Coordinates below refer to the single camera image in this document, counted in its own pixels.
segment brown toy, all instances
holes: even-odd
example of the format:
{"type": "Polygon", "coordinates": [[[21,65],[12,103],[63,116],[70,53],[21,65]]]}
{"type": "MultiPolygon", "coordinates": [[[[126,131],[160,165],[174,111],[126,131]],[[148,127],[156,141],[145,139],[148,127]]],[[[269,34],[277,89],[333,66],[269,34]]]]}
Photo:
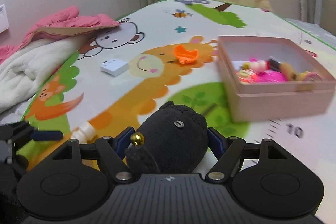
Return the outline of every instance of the brown toy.
{"type": "Polygon", "coordinates": [[[294,68],[287,62],[283,62],[279,66],[280,72],[285,76],[287,81],[296,81],[297,73],[294,68]]]}

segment teal star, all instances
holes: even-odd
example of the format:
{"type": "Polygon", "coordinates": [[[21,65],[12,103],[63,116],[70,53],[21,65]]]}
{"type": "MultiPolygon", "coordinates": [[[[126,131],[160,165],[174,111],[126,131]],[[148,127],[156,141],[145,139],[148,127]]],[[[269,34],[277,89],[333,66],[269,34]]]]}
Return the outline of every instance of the teal star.
{"type": "Polygon", "coordinates": [[[181,33],[181,32],[186,32],[185,30],[186,28],[183,28],[181,26],[178,26],[176,29],[174,29],[175,31],[177,31],[177,33],[181,33]]]}

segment gold bell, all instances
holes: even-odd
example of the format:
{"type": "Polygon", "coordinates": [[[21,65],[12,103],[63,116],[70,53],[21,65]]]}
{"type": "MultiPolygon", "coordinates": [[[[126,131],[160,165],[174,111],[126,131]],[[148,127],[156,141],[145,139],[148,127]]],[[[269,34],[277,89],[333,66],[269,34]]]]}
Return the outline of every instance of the gold bell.
{"type": "Polygon", "coordinates": [[[134,146],[143,145],[145,143],[145,137],[141,133],[135,132],[131,135],[131,142],[134,146]]]}

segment black plush toy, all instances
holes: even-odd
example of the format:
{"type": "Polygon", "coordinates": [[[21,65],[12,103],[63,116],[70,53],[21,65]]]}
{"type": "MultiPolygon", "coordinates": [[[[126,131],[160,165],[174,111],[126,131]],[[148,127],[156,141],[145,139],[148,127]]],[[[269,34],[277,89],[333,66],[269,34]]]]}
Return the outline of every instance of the black plush toy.
{"type": "Polygon", "coordinates": [[[191,173],[208,147],[205,118],[190,107],[169,101],[136,131],[144,144],[126,150],[128,167],[136,174],[191,173]]]}

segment white square device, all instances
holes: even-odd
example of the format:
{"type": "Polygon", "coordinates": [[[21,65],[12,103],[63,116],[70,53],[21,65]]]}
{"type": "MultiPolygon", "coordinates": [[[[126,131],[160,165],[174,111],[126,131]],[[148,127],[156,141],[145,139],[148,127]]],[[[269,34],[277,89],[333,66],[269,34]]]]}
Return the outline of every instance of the white square device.
{"type": "Polygon", "coordinates": [[[110,59],[100,65],[100,70],[117,77],[128,70],[128,63],[119,59],[110,59]]]}

